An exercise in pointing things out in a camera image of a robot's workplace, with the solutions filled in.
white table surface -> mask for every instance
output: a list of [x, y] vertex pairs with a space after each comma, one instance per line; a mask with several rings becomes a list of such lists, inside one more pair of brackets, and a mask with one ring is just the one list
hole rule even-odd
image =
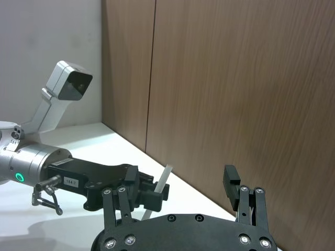
[[[44, 144], [70, 150], [75, 158], [104, 165], [138, 165], [141, 172], [154, 176], [155, 181], [163, 172], [163, 166], [102, 123], [57, 129], [45, 133], [41, 139]], [[161, 212], [153, 212], [151, 218], [169, 213], [202, 213], [235, 220], [174, 174], [169, 176], [167, 183], [170, 184], [169, 199], [163, 202]], [[85, 197], [57, 190], [57, 199], [64, 212], [58, 216], [52, 209], [33, 207], [31, 193], [32, 187], [13, 181], [0, 186], [1, 251], [90, 250], [94, 238], [103, 229], [102, 210], [85, 211]], [[143, 207], [137, 208], [132, 217], [140, 219], [143, 213]]]

wooden wall panel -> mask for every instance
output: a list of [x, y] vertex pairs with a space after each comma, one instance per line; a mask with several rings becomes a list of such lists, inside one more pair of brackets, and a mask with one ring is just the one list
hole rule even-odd
[[335, 250], [335, 1], [157, 0], [147, 153], [229, 209], [266, 189], [287, 250]]
[[103, 123], [144, 150], [154, 0], [102, 0]]

